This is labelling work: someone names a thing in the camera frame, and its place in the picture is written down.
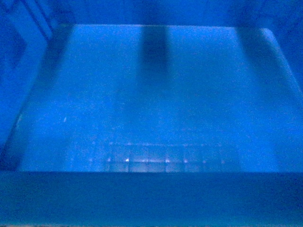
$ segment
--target grid pattern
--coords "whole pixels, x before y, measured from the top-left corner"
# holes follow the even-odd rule
[[[236,150],[222,145],[109,143],[99,153],[101,172],[240,171]]]

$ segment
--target plastic surface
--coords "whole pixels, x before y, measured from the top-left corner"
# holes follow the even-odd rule
[[[302,185],[302,174],[0,173],[0,224],[302,226]]]
[[[268,29],[66,26],[2,169],[301,172],[302,93]]]

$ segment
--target plastic bin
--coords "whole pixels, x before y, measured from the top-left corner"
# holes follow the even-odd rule
[[[0,6],[0,224],[302,224],[300,1]]]

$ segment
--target plastic container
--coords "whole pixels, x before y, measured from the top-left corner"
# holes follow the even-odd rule
[[[0,224],[302,224],[300,1],[0,6]]]

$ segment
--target translucent plastic tub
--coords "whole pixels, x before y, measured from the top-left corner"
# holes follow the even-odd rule
[[[303,225],[303,4],[0,1],[0,225]]]

